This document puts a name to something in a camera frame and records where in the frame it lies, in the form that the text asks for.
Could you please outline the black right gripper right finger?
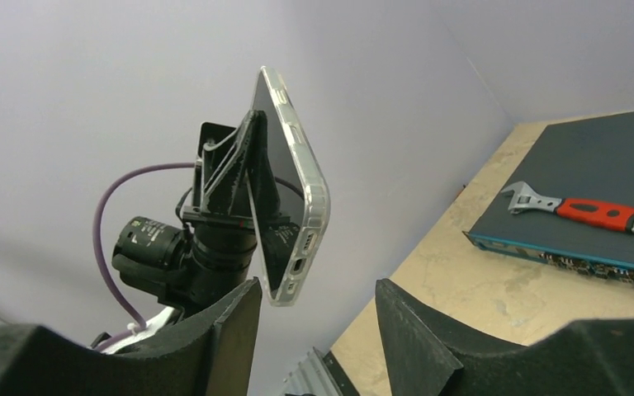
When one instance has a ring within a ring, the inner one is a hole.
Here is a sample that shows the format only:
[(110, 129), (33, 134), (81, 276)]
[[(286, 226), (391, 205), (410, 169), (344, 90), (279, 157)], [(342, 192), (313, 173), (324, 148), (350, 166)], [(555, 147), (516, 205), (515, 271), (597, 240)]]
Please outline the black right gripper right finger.
[(581, 319), (523, 346), (376, 283), (394, 395), (634, 395), (634, 319)]

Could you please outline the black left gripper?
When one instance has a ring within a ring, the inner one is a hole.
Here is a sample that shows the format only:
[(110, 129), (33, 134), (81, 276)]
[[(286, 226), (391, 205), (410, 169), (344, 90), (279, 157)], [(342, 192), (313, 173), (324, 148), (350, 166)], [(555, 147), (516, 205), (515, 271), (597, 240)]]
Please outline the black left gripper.
[(253, 221), (284, 217), (268, 158), (266, 113), (250, 110), (236, 126), (202, 123), (191, 202), (181, 212), (192, 227), (194, 262), (245, 274), (258, 245)]

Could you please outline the phone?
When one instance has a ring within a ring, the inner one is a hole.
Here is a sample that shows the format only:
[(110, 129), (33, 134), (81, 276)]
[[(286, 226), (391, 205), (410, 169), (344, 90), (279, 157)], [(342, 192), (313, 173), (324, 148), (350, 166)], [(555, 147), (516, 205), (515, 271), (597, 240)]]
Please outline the phone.
[(262, 66), (251, 109), (258, 120), (250, 203), (271, 305), (296, 303), (326, 233), (329, 188), (281, 74)]

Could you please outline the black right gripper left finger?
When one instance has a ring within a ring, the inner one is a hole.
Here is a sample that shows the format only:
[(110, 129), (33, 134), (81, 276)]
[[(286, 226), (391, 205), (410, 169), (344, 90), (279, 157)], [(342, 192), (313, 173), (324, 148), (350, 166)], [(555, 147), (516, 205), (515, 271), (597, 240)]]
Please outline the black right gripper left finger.
[(245, 395), (261, 299), (258, 279), (247, 280), (112, 355), (40, 325), (0, 326), (0, 395)]

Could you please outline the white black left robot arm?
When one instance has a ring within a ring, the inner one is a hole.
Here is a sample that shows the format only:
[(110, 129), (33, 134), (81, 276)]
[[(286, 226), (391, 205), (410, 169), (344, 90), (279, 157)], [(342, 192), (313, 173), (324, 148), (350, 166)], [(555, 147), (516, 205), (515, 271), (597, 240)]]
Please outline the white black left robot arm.
[(106, 286), (133, 321), (124, 332), (95, 341), (95, 351), (117, 352), (209, 308), (244, 281), (256, 250), (268, 289), (277, 290), (299, 226), (282, 208), (279, 191), (296, 186), (273, 171), (268, 132), (265, 111), (249, 111), (236, 127), (203, 124), (196, 160), (188, 164), (192, 185), (175, 208), (180, 226), (134, 217), (110, 259), (101, 234), (112, 194), (124, 182), (178, 164), (127, 172), (104, 192), (92, 226), (94, 255)]

